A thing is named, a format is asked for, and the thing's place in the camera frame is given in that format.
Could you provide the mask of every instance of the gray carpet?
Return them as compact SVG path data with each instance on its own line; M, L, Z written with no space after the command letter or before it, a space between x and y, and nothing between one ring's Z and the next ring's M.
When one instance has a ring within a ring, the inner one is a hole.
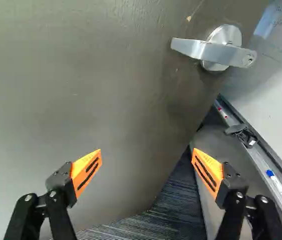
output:
M205 240L204 220L190 158L191 152L187 148L149 211L77 232L77 238Z

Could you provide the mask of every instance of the screw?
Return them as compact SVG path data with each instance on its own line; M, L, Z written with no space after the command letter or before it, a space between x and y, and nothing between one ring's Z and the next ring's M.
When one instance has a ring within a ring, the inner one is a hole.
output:
M56 192L55 192L55 191L51 191L50 197L52 198L52 197L54 197L55 195L56 195Z
M25 198L25 201L28 202L29 200L31 200L31 198L32 198L32 195L28 194Z
M239 191L236 192L236 196L237 196L239 199L242 199L242 198L243 198L243 194L240 193Z
M265 204L267 204L269 201L266 199L266 197L262 196L261 201Z

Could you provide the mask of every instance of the black slot on orange finger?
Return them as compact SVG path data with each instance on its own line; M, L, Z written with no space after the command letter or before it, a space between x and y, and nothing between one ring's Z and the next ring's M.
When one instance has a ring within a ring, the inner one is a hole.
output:
M197 148L193 149L192 164L210 194L216 199L224 178L222 164Z
M98 149L76 160L72 166L71 178L78 199L102 165L101 150Z

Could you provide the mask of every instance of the door handle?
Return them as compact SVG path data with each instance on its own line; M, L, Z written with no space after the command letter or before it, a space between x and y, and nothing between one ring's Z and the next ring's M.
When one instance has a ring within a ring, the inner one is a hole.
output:
M256 51L241 48L242 34L234 25L221 25L207 41L173 37L171 48L193 59L201 60L208 71L223 71L229 66L248 68L256 60Z

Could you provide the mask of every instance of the gray door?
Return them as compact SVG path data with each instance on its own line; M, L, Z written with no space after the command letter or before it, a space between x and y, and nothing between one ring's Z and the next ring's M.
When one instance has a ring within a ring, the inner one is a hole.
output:
M244 47L266 2L0 1L0 238L18 197L43 194L55 169L98 148L75 229L149 208L226 77L171 38L234 24Z

